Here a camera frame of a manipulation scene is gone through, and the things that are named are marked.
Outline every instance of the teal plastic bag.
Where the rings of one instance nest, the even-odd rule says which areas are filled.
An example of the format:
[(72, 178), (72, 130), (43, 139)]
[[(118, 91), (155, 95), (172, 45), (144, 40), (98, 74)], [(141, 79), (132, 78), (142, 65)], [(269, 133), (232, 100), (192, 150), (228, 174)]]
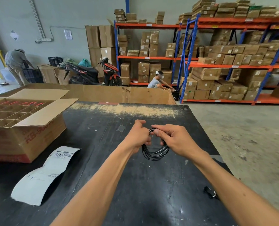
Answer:
[(87, 59), (82, 59), (81, 62), (79, 62), (80, 66), (84, 66), (84, 67), (91, 67), (91, 64), (89, 63), (89, 61)]

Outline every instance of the black and red motorcycle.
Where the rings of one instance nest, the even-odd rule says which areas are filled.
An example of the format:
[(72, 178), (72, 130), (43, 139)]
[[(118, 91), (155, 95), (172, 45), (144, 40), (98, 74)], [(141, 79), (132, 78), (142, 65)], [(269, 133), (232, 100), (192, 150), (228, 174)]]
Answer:
[(104, 82), (99, 83), (98, 70), (93, 67), (84, 67), (72, 63), (66, 63), (66, 73), (64, 79), (67, 77), (70, 71), (77, 73), (77, 76), (72, 76), (69, 84), (81, 84), (81, 85), (106, 85), (106, 86), (122, 86), (122, 80), (120, 79), (119, 70), (109, 63), (108, 58), (104, 58), (98, 64), (104, 67)]

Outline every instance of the storage rack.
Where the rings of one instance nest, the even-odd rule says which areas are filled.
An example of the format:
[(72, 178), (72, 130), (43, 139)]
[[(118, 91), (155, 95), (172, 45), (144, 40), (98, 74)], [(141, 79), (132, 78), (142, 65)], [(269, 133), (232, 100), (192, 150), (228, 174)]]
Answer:
[[(196, 33), (198, 29), (216, 29), (216, 28), (223, 28), (223, 29), (232, 29), (232, 34), (229, 41), (232, 41), (232, 37), (235, 34), (235, 30), (243, 30), (241, 34), (241, 38), (238, 44), (242, 44), (245, 36), (245, 32), (247, 30), (264, 30), (263, 36), (261, 38), (261, 42), (264, 42), (266, 34), (269, 30), (279, 29), (279, 19), (277, 18), (270, 18), (270, 19), (237, 19), (237, 18), (200, 18), (200, 14), (197, 15), (195, 20), (188, 20), (186, 26), (186, 36), (184, 38), (184, 48), (185, 44), (191, 43), (190, 51), (188, 58), (190, 60), (193, 54), (193, 48), (196, 38)], [(187, 34), (189, 30), (192, 29), (189, 39), (187, 39)], [(185, 49), (183, 48), (183, 53), (181, 57), (180, 69), (178, 73), (178, 81), (177, 81), (177, 88), (180, 89), (179, 83), (182, 73), (182, 68), (184, 68), (184, 81), (183, 81), (183, 89), (180, 97), (180, 102), (227, 102), (227, 103), (247, 103), (255, 105), (256, 103), (264, 103), (264, 104), (279, 104), (279, 98), (272, 97), (270, 94), (261, 94), (262, 89), (265, 87), (266, 81), (270, 76), (270, 73), (274, 68), (279, 68), (279, 64), (276, 64), (278, 57), (279, 57), (279, 49), (271, 63), (271, 65), (262, 65), (262, 66), (250, 66), (250, 65), (210, 65), (210, 64), (200, 64), (198, 62), (194, 62), (193, 60), (188, 62), (185, 60), (184, 52)], [(191, 67), (204, 67), (204, 68), (229, 68), (229, 73), (226, 77), (226, 80), (230, 79), (232, 69), (233, 68), (252, 68), (252, 69), (268, 69), (268, 72), (261, 83), (261, 86), (258, 90), (257, 96), (255, 97), (254, 101), (233, 101), (233, 100), (189, 100), (183, 99), (184, 92), (187, 84), (187, 78), (189, 76), (189, 71)]]
[[(114, 21), (114, 36), (115, 36), (115, 51), (116, 51), (116, 66), (119, 69), (119, 75), (120, 75), (120, 59), (144, 59), (144, 60), (170, 60), (170, 69), (172, 68), (172, 79), (171, 79), (171, 85), (173, 85), (173, 79), (174, 79), (174, 71), (176, 67), (176, 61), (181, 60), (181, 58), (177, 58), (178, 53), (178, 44), (180, 39), (180, 32), (181, 29), (186, 28), (185, 25), (182, 25), (181, 23), (179, 25), (157, 25), (157, 24), (134, 24), (134, 23), (117, 23)], [(117, 35), (119, 35), (120, 29), (155, 29), (155, 30), (174, 30), (174, 36), (173, 36), (173, 43), (176, 43), (175, 48), (175, 55), (174, 58), (169, 57), (142, 57), (142, 56), (122, 56), (119, 55), (119, 48), (118, 48), (118, 39)], [(131, 82), (130, 85), (139, 85), (139, 86), (147, 86), (149, 83), (133, 83)]]

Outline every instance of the hand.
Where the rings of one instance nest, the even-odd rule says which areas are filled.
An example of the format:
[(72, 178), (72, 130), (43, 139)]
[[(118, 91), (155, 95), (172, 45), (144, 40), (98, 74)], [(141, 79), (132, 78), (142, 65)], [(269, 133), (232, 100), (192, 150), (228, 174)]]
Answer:
[(157, 128), (152, 134), (162, 138), (167, 145), (180, 156), (191, 158), (197, 153), (203, 151), (192, 139), (186, 128), (179, 125), (152, 125)]
[(149, 129), (142, 126), (145, 123), (146, 121), (144, 120), (135, 120), (133, 127), (123, 140), (123, 143), (133, 150), (132, 154), (137, 153), (143, 144), (151, 145)]

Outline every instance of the beige pants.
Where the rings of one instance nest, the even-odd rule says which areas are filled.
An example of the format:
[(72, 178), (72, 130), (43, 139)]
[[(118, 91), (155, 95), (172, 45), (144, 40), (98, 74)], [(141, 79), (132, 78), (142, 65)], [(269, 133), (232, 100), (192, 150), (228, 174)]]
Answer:
[(9, 68), (9, 71), (12, 73), (16, 79), (19, 86), (25, 86), (28, 84), (28, 81), (25, 79), (22, 68), (17, 66), (6, 65)]

